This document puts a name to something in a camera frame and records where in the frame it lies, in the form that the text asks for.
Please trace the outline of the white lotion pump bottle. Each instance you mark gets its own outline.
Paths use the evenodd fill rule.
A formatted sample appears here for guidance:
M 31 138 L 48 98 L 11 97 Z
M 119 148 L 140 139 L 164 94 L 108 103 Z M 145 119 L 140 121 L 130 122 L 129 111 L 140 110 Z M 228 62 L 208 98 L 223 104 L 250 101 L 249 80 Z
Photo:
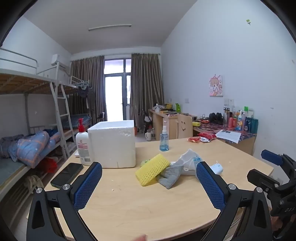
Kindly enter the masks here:
M 78 125 L 78 133 L 76 135 L 76 145 L 81 163 L 84 166 L 91 165 L 90 151 L 89 151 L 89 137 L 83 125 L 83 118 L 80 118 Z

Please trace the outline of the grey sock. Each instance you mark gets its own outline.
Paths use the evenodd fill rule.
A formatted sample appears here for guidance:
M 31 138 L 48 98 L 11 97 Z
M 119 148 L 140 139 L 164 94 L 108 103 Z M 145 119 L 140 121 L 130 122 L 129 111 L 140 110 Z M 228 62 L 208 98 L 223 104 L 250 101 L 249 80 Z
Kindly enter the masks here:
M 183 164 L 177 162 L 170 163 L 168 167 L 166 167 L 160 174 L 158 174 L 157 181 L 166 189 L 170 189 L 179 179 L 183 169 Z

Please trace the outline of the red bag under bed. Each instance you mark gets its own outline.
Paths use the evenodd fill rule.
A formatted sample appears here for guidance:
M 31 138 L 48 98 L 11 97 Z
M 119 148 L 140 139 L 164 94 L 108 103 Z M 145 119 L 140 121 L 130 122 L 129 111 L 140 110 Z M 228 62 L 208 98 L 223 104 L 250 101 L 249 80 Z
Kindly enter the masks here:
M 57 163 L 53 158 L 45 157 L 36 168 L 44 173 L 55 173 Z

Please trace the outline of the white towel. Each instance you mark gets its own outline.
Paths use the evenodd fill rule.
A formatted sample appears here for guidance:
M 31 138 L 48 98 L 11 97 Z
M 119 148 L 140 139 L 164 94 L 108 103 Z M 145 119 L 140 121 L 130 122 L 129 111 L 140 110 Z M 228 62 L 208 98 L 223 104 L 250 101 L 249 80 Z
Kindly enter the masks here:
M 181 175 L 195 176 L 196 166 L 201 161 L 201 157 L 196 152 L 188 149 L 176 162 L 171 162 L 171 166 L 180 166 Z

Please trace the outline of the brown curtain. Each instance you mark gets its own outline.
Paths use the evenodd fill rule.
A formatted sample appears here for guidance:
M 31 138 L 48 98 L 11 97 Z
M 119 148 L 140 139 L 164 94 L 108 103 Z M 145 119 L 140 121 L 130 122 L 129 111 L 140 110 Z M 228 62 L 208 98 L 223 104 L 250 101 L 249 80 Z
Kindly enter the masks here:
M 71 62 L 70 76 L 78 84 L 78 91 L 69 97 L 70 113 L 88 114 L 92 124 L 106 113 L 104 63 L 104 56 Z
M 129 117 L 138 129 L 144 127 L 144 114 L 155 104 L 164 104 L 163 83 L 157 54 L 132 54 Z

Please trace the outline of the white air conditioner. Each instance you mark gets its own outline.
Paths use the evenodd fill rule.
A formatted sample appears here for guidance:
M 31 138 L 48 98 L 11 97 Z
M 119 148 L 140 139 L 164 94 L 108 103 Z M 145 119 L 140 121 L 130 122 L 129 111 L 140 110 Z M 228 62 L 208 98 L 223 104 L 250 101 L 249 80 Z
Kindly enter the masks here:
M 70 61 L 65 58 L 64 56 L 61 56 L 59 54 L 54 54 L 52 56 L 51 65 L 55 66 L 59 63 L 60 67 L 63 67 L 65 69 L 68 69 L 70 67 Z

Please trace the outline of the white styrofoam box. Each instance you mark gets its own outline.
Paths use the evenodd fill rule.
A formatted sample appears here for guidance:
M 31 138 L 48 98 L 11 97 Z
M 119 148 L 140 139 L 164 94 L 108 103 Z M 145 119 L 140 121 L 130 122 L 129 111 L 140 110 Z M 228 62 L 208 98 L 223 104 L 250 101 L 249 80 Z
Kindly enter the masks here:
M 88 129 L 90 158 L 103 168 L 136 166 L 134 122 L 101 121 Z

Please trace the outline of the blue spray bottle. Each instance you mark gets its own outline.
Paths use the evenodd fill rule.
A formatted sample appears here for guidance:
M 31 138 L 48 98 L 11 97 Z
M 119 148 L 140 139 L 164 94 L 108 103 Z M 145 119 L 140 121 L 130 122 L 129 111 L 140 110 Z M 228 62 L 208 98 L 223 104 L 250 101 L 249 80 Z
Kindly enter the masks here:
M 159 136 L 159 150 L 162 152 L 169 150 L 169 135 L 167 131 L 166 121 L 163 124 L 163 129 Z

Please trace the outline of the black smartphone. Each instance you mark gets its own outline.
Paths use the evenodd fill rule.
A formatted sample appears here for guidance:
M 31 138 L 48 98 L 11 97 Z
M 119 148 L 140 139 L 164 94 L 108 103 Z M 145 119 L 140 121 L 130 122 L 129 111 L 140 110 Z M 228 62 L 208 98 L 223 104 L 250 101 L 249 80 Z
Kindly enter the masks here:
M 65 184 L 70 184 L 82 169 L 82 164 L 69 163 L 56 177 L 53 178 L 50 184 L 53 187 L 60 189 Z

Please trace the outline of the red white snack packet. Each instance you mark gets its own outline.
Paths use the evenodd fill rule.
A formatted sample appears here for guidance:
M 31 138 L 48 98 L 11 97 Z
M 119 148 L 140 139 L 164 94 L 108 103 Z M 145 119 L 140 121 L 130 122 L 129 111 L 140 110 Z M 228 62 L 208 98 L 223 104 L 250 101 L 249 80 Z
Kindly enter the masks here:
M 201 132 L 198 134 L 198 136 L 201 138 L 202 142 L 210 142 L 212 140 L 217 139 L 214 133 L 208 133 L 208 132 Z

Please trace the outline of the floral tissue pack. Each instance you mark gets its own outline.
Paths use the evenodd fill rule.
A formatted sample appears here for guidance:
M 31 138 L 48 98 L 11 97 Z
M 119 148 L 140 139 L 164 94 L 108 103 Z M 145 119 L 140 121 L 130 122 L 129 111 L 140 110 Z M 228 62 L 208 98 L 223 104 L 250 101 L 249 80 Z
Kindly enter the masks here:
M 145 165 L 145 164 L 146 164 L 147 162 L 149 162 L 149 161 L 150 161 L 150 159 L 142 161 L 142 162 L 140 163 L 140 167 L 142 167 L 143 165 Z

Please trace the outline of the yellow mesh sponge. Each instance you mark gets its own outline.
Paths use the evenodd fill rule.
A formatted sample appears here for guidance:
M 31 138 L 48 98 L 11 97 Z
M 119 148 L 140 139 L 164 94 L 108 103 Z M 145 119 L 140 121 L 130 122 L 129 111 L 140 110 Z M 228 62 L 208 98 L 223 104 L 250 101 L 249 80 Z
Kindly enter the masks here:
M 169 165 L 170 162 L 162 154 L 158 154 L 135 172 L 136 178 L 140 185 L 146 186 Z

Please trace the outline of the black headphones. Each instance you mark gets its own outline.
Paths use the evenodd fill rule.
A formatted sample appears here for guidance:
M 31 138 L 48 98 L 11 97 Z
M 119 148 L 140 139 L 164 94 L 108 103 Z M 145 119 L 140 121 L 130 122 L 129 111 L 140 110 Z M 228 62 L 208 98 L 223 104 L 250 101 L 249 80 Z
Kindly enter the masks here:
M 215 123 L 217 125 L 223 124 L 223 116 L 221 113 L 210 113 L 209 114 L 210 123 Z

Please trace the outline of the white paper sheet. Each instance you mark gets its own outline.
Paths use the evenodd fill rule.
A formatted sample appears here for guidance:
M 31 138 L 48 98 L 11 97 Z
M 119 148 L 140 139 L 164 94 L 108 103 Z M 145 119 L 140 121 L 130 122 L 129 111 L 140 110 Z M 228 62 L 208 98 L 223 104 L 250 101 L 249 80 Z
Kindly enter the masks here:
M 240 137 L 241 137 L 241 133 L 229 131 L 229 130 L 220 130 L 215 135 L 217 138 L 221 138 L 221 139 L 224 139 L 229 142 L 236 143 L 236 144 L 238 144 Z

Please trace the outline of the balcony glass door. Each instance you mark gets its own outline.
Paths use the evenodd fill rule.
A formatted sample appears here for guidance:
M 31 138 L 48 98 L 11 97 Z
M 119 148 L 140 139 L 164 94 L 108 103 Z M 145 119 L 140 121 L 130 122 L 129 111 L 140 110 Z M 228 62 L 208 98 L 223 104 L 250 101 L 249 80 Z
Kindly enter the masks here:
M 108 121 L 130 119 L 131 59 L 106 60 L 105 100 Z

